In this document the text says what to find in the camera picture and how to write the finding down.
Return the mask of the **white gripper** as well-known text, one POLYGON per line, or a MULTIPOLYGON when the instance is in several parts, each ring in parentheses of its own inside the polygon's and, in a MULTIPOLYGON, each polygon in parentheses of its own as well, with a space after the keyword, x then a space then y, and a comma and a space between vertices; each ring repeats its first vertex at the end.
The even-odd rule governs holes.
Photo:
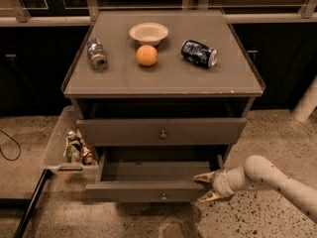
POLYGON ((216 171, 204 173, 193 177, 196 182, 212 183, 213 190, 209 190, 206 194, 197 199, 198 202, 210 202, 221 197, 229 197, 235 192, 229 185, 225 171, 216 171))

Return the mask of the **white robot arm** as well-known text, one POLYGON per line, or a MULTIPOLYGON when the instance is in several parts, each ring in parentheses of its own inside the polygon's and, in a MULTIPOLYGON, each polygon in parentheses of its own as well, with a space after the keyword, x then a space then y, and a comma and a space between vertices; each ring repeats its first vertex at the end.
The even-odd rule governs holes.
POLYGON ((211 184, 199 202, 228 198, 241 190, 273 189, 317 223, 317 190, 287 176, 263 156, 249 156, 238 167, 200 174, 193 180, 211 184))

